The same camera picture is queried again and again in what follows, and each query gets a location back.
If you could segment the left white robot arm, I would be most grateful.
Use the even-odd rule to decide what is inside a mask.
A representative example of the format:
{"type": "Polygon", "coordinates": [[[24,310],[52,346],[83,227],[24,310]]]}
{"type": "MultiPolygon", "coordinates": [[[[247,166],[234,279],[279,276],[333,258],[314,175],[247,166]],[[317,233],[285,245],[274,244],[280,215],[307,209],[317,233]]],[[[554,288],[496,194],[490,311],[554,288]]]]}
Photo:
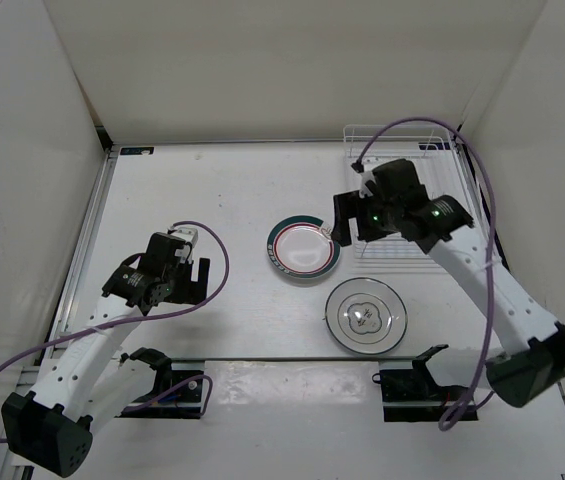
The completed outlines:
{"type": "Polygon", "coordinates": [[[145,252],[123,261],[102,288],[85,330],[28,393],[12,393],[1,414],[14,454],[67,478],[85,461],[95,434],[140,399],[160,400],[172,386],[171,361],[140,348],[105,372],[122,343],[162,303],[195,306],[207,295],[210,261],[193,261],[198,232],[157,232],[145,252]]]}

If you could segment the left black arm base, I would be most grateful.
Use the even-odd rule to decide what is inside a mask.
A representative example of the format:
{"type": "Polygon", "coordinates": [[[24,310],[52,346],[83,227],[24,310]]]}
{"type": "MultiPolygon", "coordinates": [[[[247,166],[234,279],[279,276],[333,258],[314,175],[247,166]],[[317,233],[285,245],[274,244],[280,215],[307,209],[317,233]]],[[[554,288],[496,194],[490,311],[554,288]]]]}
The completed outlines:
{"type": "Polygon", "coordinates": [[[153,391],[136,399],[131,407],[152,403],[132,412],[123,412],[121,418],[198,420],[206,412],[212,381],[204,378],[204,362],[174,362],[165,373],[161,384],[153,391]]]}

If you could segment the green rimmed white plate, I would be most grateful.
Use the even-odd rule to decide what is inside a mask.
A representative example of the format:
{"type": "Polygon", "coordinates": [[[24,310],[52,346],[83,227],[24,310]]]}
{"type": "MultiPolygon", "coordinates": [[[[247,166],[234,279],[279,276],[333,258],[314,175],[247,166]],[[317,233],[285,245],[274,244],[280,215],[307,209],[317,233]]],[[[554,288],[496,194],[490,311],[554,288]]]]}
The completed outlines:
{"type": "Polygon", "coordinates": [[[286,274],[282,270],[276,268],[274,265],[269,266],[269,270],[282,282],[301,288],[308,288],[329,280],[338,270],[334,267],[328,271],[323,271],[315,277],[295,277],[293,275],[286,274]]]}

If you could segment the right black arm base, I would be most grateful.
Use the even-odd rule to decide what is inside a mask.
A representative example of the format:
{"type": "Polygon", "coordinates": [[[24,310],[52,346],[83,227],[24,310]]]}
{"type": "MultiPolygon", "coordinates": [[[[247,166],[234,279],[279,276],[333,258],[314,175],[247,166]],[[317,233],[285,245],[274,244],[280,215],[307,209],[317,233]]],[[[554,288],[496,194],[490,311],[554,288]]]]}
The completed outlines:
{"type": "Polygon", "coordinates": [[[437,382],[428,370],[428,361],[447,348],[436,345],[416,357],[379,364],[371,380],[381,390],[385,423],[437,423],[467,391],[466,386],[437,382]]]}

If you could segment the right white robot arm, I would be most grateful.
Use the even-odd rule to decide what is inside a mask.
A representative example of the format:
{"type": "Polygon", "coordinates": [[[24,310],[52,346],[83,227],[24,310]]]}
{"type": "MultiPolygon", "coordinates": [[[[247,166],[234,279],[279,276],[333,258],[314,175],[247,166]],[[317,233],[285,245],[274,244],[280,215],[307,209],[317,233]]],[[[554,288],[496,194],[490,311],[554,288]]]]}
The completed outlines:
{"type": "Polygon", "coordinates": [[[497,337],[502,348],[496,356],[481,349],[469,385],[485,380],[501,400],[521,408],[560,382],[565,323],[497,262],[492,238],[462,204],[450,195],[430,197],[410,160],[351,167],[360,186],[333,198],[333,241],[346,247],[354,239],[370,243],[398,234],[456,281],[485,316],[485,335],[497,337]]]}

